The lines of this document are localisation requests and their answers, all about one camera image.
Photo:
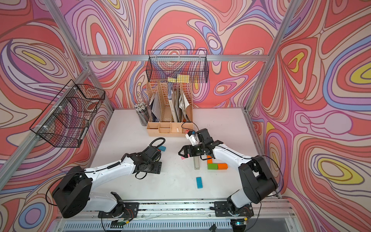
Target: psychedelic wallpaper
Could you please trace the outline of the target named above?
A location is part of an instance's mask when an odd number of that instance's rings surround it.
[[[371,231],[371,1],[304,0],[249,108],[306,231]]]
[[[267,54],[287,1],[65,0],[59,8],[86,54],[199,49]],[[146,62],[91,62],[114,108],[147,101]],[[210,62],[209,83],[193,87],[195,107],[243,107],[262,62]]]
[[[82,70],[42,2],[0,2],[0,168]],[[57,216],[57,208],[45,202],[46,189],[72,166],[88,164],[108,118],[103,105],[80,148],[39,141],[0,191],[0,232],[46,231]]]
[[[244,107],[263,62],[222,61],[220,73],[210,70],[207,83],[193,84],[194,107]],[[145,62],[90,62],[114,108],[148,102]]]

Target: yellow sticky note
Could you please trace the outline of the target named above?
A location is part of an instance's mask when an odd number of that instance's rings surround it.
[[[175,78],[168,77],[167,78],[167,81],[168,82],[176,82],[177,80]]]
[[[178,74],[177,82],[178,83],[189,83],[189,75]]]

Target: black wire basket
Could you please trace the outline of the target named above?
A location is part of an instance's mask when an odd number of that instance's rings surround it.
[[[207,50],[148,50],[149,82],[207,83]]]
[[[104,90],[74,83],[42,126],[37,131],[32,129],[37,118],[30,130],[54,147],[80,147],[104,99]]]

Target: wooden desk organizer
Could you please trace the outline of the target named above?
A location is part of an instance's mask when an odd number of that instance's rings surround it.
[[[193,121],[193,102],[192,102],[192,85],[190,83],[174,83],[173,84],[173,91],[180,89],[181,94],[182,92],[185,94],[190,106],[191,106],[191,114],[188,115],[191,121]],[[152,118],[147,124],[147,132],[149,136],[154,137],[185,137],[186,136],[186,129],[193,130],[193,123],[186,122],[184,123],[182,128],[183,122],[173,122],[173,116],[171,114],[171,109],[169,105],[169,100],[167,98],[168,95],[168,87],[167,83],[147,83],[147,94],[149,99],[152,98],[153,94],[156,92],[159,93],[160,99],[160,107],[161,107],[161,118],[160,122],[152,122]]]

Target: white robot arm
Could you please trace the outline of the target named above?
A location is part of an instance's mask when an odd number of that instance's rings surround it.
[[[263,157],[246,156],[234,151],[223,142],[219,140],[214,141],[207,129],[197,131],[196,135],[199,143],[196,144],[194,141],[191,141],[192,145],[183,146],[178,153],[180,156],[188,158],[209,155],[212,159],[218,159],[227,163],[228,166],[237,169],[240,173],[242,189],[227,198],[228,211],[232,215],[238,213],[245,205],[259,203],[277,189],[277,182]],[[186,137],[191,140],[194,137],[194,133],[189,132]]]
[[[162,140],[162,143],[152,146],[157,140]],[[97,193],[93,189],[110,180],[133,173],[136,173],[135,176],[139,172],[145,172],[145,176],[147,173],[160,174],[162,163],[159,162],[161,151],[158,147],[164,142],[164,138],[157,138],[144,151],[126,153],[120,160],[100,167],[71,168],[52,192],[62,216],[70,218],[81,211],[103,211],[113,217],[121,215],[125,206],[117,193]]]

